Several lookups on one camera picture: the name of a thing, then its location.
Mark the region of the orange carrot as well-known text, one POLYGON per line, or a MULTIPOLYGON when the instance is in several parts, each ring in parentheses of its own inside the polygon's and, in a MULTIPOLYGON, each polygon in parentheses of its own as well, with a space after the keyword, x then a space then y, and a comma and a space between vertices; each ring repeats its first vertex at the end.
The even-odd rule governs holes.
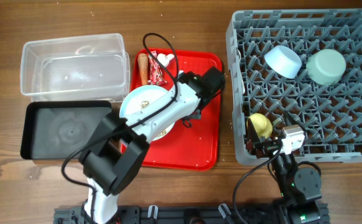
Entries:
POLYGON ((137 63, 139 67, 139 74, 141 78, 141 84, 147 85, 148 84, 148 65, 149 59, 148 56, 144 53, 141 53, 137 56, 137 63))

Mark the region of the yellow plastic cup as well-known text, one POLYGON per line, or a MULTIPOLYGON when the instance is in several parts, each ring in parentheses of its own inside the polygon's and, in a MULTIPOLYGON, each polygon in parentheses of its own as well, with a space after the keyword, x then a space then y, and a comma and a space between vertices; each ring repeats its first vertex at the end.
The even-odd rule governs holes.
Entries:
POLYGON ((247 135, 252 136, 253 130, 255 130, 259 139, 267 139, 272 134, 272 123, 263 114, 254 113, 246 122, 247 135))

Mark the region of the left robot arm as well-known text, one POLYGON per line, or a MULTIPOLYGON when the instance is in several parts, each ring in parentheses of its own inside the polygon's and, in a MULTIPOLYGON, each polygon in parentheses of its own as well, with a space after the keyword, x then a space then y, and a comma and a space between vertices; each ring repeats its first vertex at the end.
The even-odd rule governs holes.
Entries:
POLYGON ((224 87, 225 74, 215 67, 202 76, 182 73, 164 96, 142 110, 123 118, 107 114, 78 158, 90 188, 85 218, 90 223, 110 221, 118 211, 119 194, 137 176, 153 139, 202 111, 224 87))

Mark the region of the light blue bowl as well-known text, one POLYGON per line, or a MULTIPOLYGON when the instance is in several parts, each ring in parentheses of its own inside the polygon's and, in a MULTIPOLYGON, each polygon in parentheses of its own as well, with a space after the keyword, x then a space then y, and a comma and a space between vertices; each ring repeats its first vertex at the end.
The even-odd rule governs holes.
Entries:
POLYGON ((264 55, 268 66, 279 75, 293 79, 297 76, 302 61, 300 57, 290 48, 283 45, 275 46, 264 55))

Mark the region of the white plastic spoon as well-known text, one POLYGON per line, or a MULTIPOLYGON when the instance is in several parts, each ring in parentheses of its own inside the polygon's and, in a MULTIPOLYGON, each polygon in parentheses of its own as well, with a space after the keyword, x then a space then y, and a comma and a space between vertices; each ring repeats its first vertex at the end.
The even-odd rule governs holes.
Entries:
POLYGON ((241 61, 241 52, 236 49, 236 58, 238 59, 238 66, 239 66, 239 77, 240 77, 240 80, 241 80, 241 87, 242 87, 242 94, 245 94, 246 92, 246 89, 245 89, 245 86, 244 86, 244 82, 243 82, 243 76, 241 74, 241 69, 240 69, 240 61, 241 61))

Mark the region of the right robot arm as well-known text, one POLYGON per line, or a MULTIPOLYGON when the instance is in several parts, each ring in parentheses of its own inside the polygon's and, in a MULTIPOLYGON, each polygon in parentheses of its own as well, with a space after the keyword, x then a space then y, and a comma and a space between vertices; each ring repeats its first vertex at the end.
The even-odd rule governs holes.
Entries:
POLYGON ((321 172, 310 163, 301 167, 293 152, 305 141, 303 128, 298 124, 282 129, 282 136, 272 141, 261 141, 253 122, 248 119, 248 147, 253 152, 268 156, 266 165, 272 166, 282 197, 272 203, 276 223, 323 223, 327 217, 321 214, 321 172))

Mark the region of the white tissue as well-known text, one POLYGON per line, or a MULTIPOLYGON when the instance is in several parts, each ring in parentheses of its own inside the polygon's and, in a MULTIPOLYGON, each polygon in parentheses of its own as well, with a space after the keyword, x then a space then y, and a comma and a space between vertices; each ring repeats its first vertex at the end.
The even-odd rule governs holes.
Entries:
POLYGON ((157 59, 164 67, 167 67, 172 59, 174 59, 174 54, 158 54, 157 59))

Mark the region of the pale green bowl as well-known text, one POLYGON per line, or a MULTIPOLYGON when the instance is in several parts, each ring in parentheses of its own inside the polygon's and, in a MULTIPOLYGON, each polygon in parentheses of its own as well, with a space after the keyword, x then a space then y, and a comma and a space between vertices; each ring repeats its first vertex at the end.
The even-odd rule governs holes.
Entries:
POLYGON ((336 50, 325 49, 308 59, 306 69, 309 77, 315 83, 333 85, 341 80, 346 70, 346 60, 336 50))

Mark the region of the red candy wrapper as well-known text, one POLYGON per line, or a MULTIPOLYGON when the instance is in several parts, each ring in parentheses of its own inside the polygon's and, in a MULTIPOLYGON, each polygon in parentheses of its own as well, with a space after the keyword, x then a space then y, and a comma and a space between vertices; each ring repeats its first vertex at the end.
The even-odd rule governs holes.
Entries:
MULTIPOLYGON (((152 51, 151 54, 157 58, 158 53, 152 51)), ((161 71, 161 67, 158 62, 156 62, 151 56, 148 56, 149 59, 149 84, 162 86, 167 83, 164 79, 164 76, 161 71)))

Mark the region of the light blue plate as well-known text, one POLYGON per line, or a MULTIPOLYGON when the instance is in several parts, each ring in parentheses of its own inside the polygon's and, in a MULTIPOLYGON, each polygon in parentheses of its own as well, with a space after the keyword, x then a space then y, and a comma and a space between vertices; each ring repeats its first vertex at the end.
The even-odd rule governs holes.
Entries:
POLYGON ((144 135, 147 142, 155 141, 176 121, 173 97, 173 90, 154 85, 140 86, 123 101, 119 117, 126 119, 126 127, 131 131, 144 135), (149 101, 150 105, 142 109, 142 101, 149 101))

